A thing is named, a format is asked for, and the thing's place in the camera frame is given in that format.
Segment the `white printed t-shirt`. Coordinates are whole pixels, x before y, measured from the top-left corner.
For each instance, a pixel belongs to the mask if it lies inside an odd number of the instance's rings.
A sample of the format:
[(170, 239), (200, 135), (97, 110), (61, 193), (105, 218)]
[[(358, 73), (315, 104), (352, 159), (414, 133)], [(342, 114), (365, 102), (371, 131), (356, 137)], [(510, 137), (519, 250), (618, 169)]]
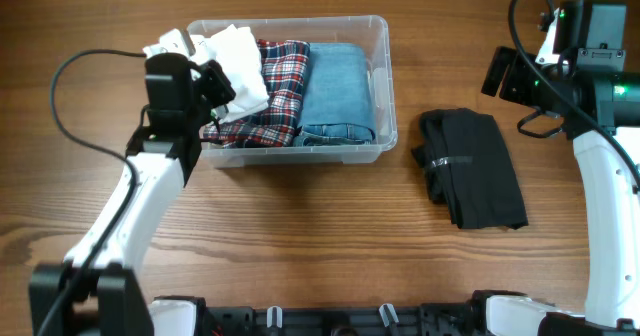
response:
[(192, 34), (196, 53), (190, 60), (202, 65), (215, 60), (235, 92), (233, 101), (215, 108), (221, 124), (264, 111), (269, 94), (262, 76), (262, 56), (250, 27), (228, 26), (211, 37)]

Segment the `red navy plaid cloth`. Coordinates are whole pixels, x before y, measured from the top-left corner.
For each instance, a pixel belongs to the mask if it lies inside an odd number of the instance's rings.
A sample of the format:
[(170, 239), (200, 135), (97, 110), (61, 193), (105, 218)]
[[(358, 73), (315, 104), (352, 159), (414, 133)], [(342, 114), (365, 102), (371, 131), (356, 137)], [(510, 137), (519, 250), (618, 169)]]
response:
[(203, 129), (203, 139), (223, 148), (288, 147), (292, 144), (303, 104), (310, 44), (299, 40), (257, 41), (262, 77), (268, 93), (265, 110)]

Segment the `black garment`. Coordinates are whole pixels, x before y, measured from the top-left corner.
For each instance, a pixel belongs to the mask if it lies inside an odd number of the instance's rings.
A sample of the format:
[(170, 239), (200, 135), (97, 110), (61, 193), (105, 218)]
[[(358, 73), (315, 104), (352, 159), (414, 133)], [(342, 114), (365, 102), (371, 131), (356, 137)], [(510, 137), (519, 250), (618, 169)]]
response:
[(510, 153), (488, 114), (437, 109), (420, 115), (424, 143), (412, 150), (429, 199), (448, 207), (460, 229), (529, 224)]

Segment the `blue denim jeans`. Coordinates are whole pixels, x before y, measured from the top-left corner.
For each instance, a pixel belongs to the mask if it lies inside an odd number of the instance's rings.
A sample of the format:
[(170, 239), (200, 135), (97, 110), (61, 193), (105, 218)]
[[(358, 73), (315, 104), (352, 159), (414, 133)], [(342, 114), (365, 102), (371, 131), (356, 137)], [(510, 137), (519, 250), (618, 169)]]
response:
[(375, 139), (364, 51), (352, 43), (312, 43), (292, 145), (366, 145)]

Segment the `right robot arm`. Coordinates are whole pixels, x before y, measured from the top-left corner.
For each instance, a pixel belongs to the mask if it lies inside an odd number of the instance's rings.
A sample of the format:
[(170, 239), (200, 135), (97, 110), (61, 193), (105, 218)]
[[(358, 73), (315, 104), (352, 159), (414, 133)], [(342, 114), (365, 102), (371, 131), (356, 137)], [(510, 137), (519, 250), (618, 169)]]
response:
[(639, 76), (624, 69), (623, 3), (563, 1), (542, 16), (537, 54), (497, 48), (482, 91), (562, 118), (549, 138), (573, 144), (587, 210), (589, 283), (576, 314), (526, 295), (485, 292), (478, 323), (492, 335), (639, 332)]

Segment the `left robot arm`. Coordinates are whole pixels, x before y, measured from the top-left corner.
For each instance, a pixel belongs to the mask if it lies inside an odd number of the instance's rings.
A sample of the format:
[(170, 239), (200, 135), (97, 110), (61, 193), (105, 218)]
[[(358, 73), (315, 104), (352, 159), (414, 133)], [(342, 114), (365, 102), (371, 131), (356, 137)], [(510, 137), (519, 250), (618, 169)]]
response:
[(152, 335), (158, 318), (136, 275), (159, 221), (186, 186), (202, 151), (200, 130), (236, 93), (222, 66), (179, 53), (145, 61), (148, 103), (124, 153), (62, 134), (124, 164), (98, 219), (59, 264), (36, 266), (29, 282), (36, 335)]

